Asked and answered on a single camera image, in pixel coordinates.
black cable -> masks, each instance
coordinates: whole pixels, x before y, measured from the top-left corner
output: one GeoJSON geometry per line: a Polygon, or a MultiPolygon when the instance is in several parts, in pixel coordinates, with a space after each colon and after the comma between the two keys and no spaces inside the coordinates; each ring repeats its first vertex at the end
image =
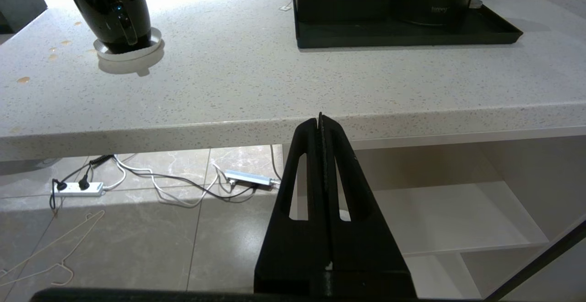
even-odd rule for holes
{"type": "Polygon", "coordinates": [[[90,171],[90,166],[93,166],[94,168],[96,168],[99,165],[101,165],[104,162],[106,162],[108,159],[112,158],[113,156],[114,156],[113,154],[108,154],[108,155],[105,155],[105,156],[99,156],[96,159],[92,159],[87,164],[81,166],[80,168],[76,169],[75,171],[73,171],[72,173],[70,173],[69,175],[67,175],[61,181],[59,181],[58,179],[55,179],[55,178],[52,179],[51,180],[51,186],[52,186],[51,195],[49,196],[49,207],[51,208],[51,210],[54,210],[55,209],[55,206],[56,206],[55,205],[55,183],[57,183],[57,189],[59,189],[59,185],[62,185],[65,181],[67,181],[67,179],[69,177],[72,177],[76,173],[79,173],[80,171],[82,171],[86,167],[88,167],[88,169],[86,171],[86,177],[87,177],[87,173],[90,171]]]}
{"type": "Polygon", "coordinates": [[[255,193],[256,189],[258,188],[258,184],[253,184],[250,187],[248,187],[246,190],[244,190],[244,191],[242,191],[242,192],[240,192],[238,194],[235,194],[235,195],[232,195],[232,196],[220,196],[220,195],[217,195],[217,194],[209,191],[208,189],[202,187],[201,185],[199,185],[199,184],[197,184],[197,183],[193,182],[192,180],[190,180],[188,178],[185,178],[185,177],[165,175],[163,173],[137,173],[136,171],[134,171],[132,169],[128,169],[128,168],[126,168],[126,170],[129,171],[129,172],[131,172],[131,173],[133,173],[136,176],[158,176],[158,177],[165,177],[165,178],[170,178],[170,179],[177,179],[179,181],[184,181],[185,183],[189,183],[189,184],[193,185],[194,187],[196,187],[196,188],[198,188],[198,189],[200,189],[202,191],[205,191],[208,194],[211,194],[212,196],[214,196],[214,197],[216,197],[217,199],[220,199],[220,200],[226,200],[226,199],[230,199],[230,198],[237,197],[237,196],[239,196],[239,195],[247,192],[250,189],[254,189],[253,193],[255,193]]]}

white countertop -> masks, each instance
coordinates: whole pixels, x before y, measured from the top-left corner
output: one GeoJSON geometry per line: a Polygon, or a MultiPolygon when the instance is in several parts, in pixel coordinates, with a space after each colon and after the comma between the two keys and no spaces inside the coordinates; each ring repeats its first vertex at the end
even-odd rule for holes
{"type": "Polygon", "coordinates": [[[142,77],[101,71],[73,1],[46,1],[0,46],[0,160],[288,143],[319,112],[352,140],[586,125],[586,20],[546,0],[484,0],[514,45],[313,50],[289,0],[147,0],[165,54],[142,77]]]}

white cable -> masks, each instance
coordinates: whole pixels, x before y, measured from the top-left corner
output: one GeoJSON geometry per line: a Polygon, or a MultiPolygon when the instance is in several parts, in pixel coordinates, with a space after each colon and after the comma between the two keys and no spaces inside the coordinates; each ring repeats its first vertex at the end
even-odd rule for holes
{"type": "Polygon", "coordinates": [[[122,178],[118,182],[114,183],[113,185],[109,185],[107,187],[104,187],[104,191],[110,191],[110,190],[114,189],[115,187],[119,186],[120,183],[122,183],[124,181],[124,179],[126,179],[126,171],[124,170],[124,168],[120,167],[120,164],[118,162],[116,162],[116,160],[113,160],[113,161],[115,162],[116,166],[118,167],[118,169],[120,169],[120,171],[122,172],[123,175],[122,175],[122,178]]]}
{"type": "MultiPolygon", "coordinates": [[[[222,172],[220,167],[218,167],[218,165],[216,165],[212,162],[212,166],[214,166],[216,169],[216,177],[220,177],[220,174],[222,174],[222,176],[224,176],[224,180],[226,180],[226,183],[230,183],[228,181],[228,178],[226,177],[224,172],[222,172]]],[[[222,179],[220,179],[219,185],[220,185],[220,188],[222,188],[222,190],[224,190],[224,192],[226,192],[227,194],[232,194],[232,189],[234,189],[234,185],[230,184],[230,191],[226,190],[226,188],[222,185],[222,179]]]]}
{"type": "Polygon", "coordinates": [[[277,167],[275,167],[275,154],[273,153],[273,150],[272,150],[272,144],[270,144],[270,147],[271,147],[272,170],[275,172],[275,175],[277,177],[279,177],[279,179],[282,181],[281,176],[279,175],[279,173],[277,173],[277,167]]]}
{"type": "MultiPolygon", "coordinates": [[[[130,171],[147,171],[147,172],[149,172],[150,175],[151,175],[152,184],[155,186],[155,190],[157,191],[157,195],[159,196],[159,198],[161,198],[162,200],[164,200],[164,201],[159,200],[159,202],[161,202],[161,204],[182,206],[182,207],[185,207],[185,208],[193,208],[193,207],[196,207],[196,206],[199,205],[199,203],[203,200],[203,197],[207,193],[207,191],[203,191],[203,193],[201,194],[201,199],[199,199],[195,204],[191,204],[190,202],[186,202],[186,201],[180,200],[176,196],[174,196],[172,194],[168,194],[163,189],[161,189],[161,187],[159,187],[159,185],[157,185],[157,182],[155,182],[155,175],[153,175],[153,172],[152,172],[152,170],[150,168],[134,168],[134,167],[130,167],[128,165],[125,165],[123,162],[120,162],[120,160],[118,159],[118,156],[116,156],[116,155],[114,155],[114,159],[122,167],[124,167],[124,168],[126,168],[126,169],[128,169],[130,171]],[[173,200],[166,199],[161,193],[163,193],[166,196],[169,196],[175,202],[173,202],[173,200]]],[[[216,177],[214,178],[213,182],[209,185],[209,187],[207,187],[207,190],[209,190],[212,187],[212,185],[214,185],[216,183],[217,179],[218,179],[218,175],[216,175],[216,177]]]]}

coaster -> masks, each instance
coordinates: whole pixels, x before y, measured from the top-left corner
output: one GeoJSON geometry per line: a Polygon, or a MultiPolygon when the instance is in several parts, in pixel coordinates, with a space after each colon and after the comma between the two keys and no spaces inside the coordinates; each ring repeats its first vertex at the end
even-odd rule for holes
{"type": "Polygon", "coordinates": [[[124,60],[138,59],[153,53],[159,48],[159,46],[161,46],[161,40],[161,31],[155,27],[151,27],[151,46],[147,48],[133,50],[132,52],[122,54],[112,54],[108,47],[99,40],[94,41],[94,48],[96,48],[98,56],[101,58],[113,62],[122,62],[124,60]]]}

power strip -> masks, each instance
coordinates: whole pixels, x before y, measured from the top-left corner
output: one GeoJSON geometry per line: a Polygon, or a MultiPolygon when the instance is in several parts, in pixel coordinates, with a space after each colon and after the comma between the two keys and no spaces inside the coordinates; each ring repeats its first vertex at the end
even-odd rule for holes
{"type": "Polygon", "coordinates": [[[103,194],[104,183],[103,182],[92,182],[90,187],[82,190],[79,188],[77,182],[65,182],[67,188],[58,191],[55,187],[55,196],[101,196],[103,194]]]}
{"type": "Polygon", "coordinates": [[[260,175],[253,175],[251,173],[243,173],[237,171],[231,171],[230,169],[224,171],[224,175],[228,180],[234,181],[246,181],[250,183],[256,183],[261,185],[271,185],[271,179],[268,177],[260,176],[260,175]]]}

